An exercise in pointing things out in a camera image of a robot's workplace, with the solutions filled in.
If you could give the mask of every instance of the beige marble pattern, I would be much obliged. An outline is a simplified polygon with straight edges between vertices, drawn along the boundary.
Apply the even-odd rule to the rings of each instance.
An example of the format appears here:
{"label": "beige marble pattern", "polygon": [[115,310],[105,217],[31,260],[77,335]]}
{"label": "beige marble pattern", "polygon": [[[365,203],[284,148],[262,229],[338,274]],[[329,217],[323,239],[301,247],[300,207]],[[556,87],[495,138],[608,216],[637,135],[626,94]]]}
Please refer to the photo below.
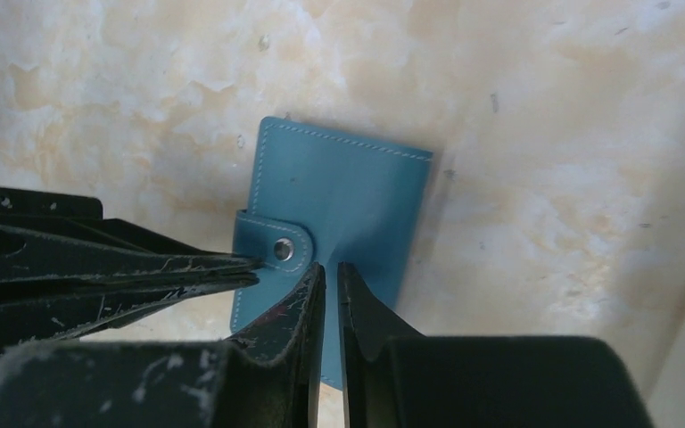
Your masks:
{"label": "beige marble pattern", "polygon": [[[685,318],[685,0],[0,0],[0,185],[228,251],[267,115],[437,151],[414,326],[596,335],[649,396]],[[230,300],[103,337],[220,337]]]}

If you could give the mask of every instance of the wallet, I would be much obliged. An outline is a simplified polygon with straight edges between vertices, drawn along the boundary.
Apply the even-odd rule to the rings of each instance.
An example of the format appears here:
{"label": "wallet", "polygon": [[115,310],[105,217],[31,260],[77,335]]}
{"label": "wallet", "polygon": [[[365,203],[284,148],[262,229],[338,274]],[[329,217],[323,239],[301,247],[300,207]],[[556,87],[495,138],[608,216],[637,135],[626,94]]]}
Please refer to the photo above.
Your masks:
{"label": "wallet", "polygon": [[277,304],[311,262],[326,269],[321,379],[341,389],[337,265],[355,265],[389,308],[398,299],[429,177],[428,151],[265,118],[233,252],[260,257],[259,284],[235,292],[237,332]]}

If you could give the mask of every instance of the metal snap button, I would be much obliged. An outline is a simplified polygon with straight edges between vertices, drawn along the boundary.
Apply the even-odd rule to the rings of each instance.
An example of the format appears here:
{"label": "metal snap button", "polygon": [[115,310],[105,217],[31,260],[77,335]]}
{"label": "metal snap button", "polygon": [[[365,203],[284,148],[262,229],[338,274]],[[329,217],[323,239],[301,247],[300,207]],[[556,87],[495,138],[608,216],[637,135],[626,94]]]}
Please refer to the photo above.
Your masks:
{"label": "metal snap button", "polygon": [[279,261],[287,261],[295,252],[295,244],[289,238],[279,238],[274,244],[274,257]]}

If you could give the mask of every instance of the blue leather wallet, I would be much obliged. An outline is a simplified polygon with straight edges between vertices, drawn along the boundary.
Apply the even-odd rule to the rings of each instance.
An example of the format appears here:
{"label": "blue leather wallet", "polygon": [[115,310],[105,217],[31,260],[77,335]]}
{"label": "blue leather wallet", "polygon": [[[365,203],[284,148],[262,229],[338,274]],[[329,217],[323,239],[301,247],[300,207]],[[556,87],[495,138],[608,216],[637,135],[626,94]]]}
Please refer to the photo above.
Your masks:
{"label": "blue leather wallet", "polygon": [[265,267],[258,285],[235,293],[232,331],[280,301],[318,261],[327,286],[321,377],[341,389],[337,264],[354,264],[394,307],[431,161],[427,151],[265,118],[233,240],[233,252],[261,257]]}

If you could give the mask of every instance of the white stitching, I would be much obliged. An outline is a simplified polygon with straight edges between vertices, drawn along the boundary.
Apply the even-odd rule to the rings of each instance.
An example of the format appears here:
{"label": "white stitching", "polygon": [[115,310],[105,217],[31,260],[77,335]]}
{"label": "white stitching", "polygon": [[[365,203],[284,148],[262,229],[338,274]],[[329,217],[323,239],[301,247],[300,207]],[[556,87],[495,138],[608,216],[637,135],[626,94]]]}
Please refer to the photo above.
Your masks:
{"label": "white stitching", "polygon": [[[380,145],[361,143],[360,141],[350,140],[348,138],[340,138],[339,136],[328,136],[326,134],[321,134],[317,131],[308,131],[306,129],[300,129],[300,128],[296,128],[296,127],[288,127],[286,125],[269,125],[266,127],[266,129],[264,129],[263,136],[261,137],[261,148],[259,150],[259,166],[256,168],[256,188],[255,188],[255,190],[253,190],[253,201],[252,201],[252,208],[251,208],[251,214],[254,214],[254,215],[256,214],[256,204],[258,203],[258,200],[259,200],[259,188],[260,188],[260,184],[261,184],[261,173],[263,172],[263,167],[264,167],[264,148],[267,146],[268,132],[271,128],[284,129],[286,131],[297,132],[297,133],[305,134],[307,136],[317,136],[317,137],[323,138],[325,140],[332,140],[332,141],[336,141],[338,143],[350,144],[350,145],[353,145],[356,147],[363,147],[365,149],[378,150],[379,152],[390,153],[390,154],[395,155],[395,156],[402,156],[404,158],[415,159],[417,161],[424,161],[424,162],[431,162],[432,161],[431,157],[417,156],[415,154],[404,153],[404,152],[400,152],[397,150],[388,149],[388,148],[382,147]],[[262,226],[280,228],[279,226],[264,225],[258,221],[249,220],[247,218],[239,218],[239,220],[248,221],[251,223],[257,223],[257,224],[262,225]],[[303,240],[302,235],[299,234],[298,232],[294,231],[294,230],[291,230],[291,229],[286,229],[286,230],[289,232],[292,232],[294,234],[297,234],[301,238],[301,241],[303,242],[303,261],[305,261],[305,259],[306,259],[306,242],[305,242],[305,240]],[[298,270],[299,268],[301,268],[301,266],[303,265],[303,261],[301,262],[301,264],[298,265],[298,267],[296,267],[295,269],[290,270],[290,271],[282,269],[278,266],[270,265],[266,262],[264,262],[264,264],[267,266],[273,267],[273,268],[279,268],[280,270],[283,270],[285,272],[294,272],[294,271]],[[240,298],[242,295],[243,295],[243,290],[238,290],[235,293],[235,313],[233,314],[233,317],[232,317],[232,329],[233,329],[233,331],[237,328],[237,316],[240,314]]]}
{"label": "white stitching", "polygon": [[253,202],[251,204],[251,214],[256,214],[256,204],[259,202],[259,188],[261,186],[261,172],[264,169],[264,148],[267,146],[267,138],[271,126],[264,129],[264,135],[261,138],[261,150],[259,151],[259,166],[256,168],[256,189],[253,190]]}
{"label": "white stitching", "polygon": [[338,143],[345,143],[345,144],[355,145],[358,147],[364,147],[366,149],[378,150],[380,152],[391,153],[393,155],[402,156],[404,158],[416,159],[417,161],[424,161],[424,162],[431,162],[432,161],[431,157],[418,156],[415,154],[404,153],[404,152],[400,152],[397,150],[388,149],[387,147],[382,147],[379,145],[361,143],[360,141],[350,140],[348,138],[340,138],[339,136],[328,136],[327,134],[321,134],[317,131],[308,131],[306,129],[300,129],[300,128],[296,128],[296,127],[288,127],[286,125],[272,125],[272,126],[267,127],[267,130],[269,128],[279,128],[279,129],[284,129],[286,131],[299,132],[299,133],[305,134],[307,136],[317,136],[319,138],[324,138],[325,140],[332,140],[332,141],[336,141]]}

